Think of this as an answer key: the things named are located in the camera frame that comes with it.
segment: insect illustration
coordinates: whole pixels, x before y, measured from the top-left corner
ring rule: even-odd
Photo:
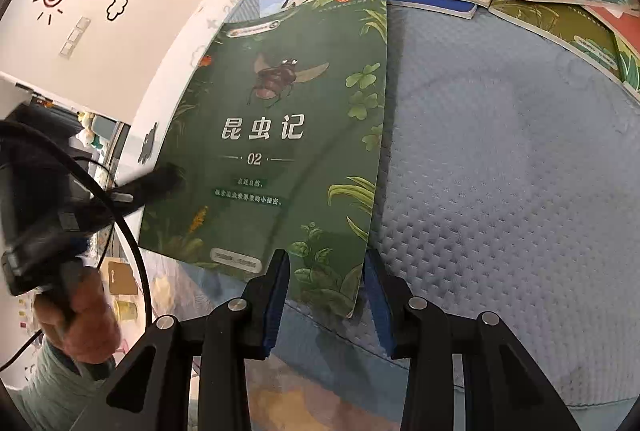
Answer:
[[[254,63],[254,71],[258,78],[252,89],[252,95],[255,94],[257,98],[263,101],[278,98],[274,103],[270,104],[270,106],[273,106],[282,98],[282,93],[285,89],[288,97],[294,84],[311,81],[329,68],[329,63],[324,63],[323,65],[298,71],[296,69],[297,64],[297,59],[285,59],[278,66],[272,67],[265,61],[262,54],[258,54]],[[250,101],[251,95],[249,95],[247,104]]]

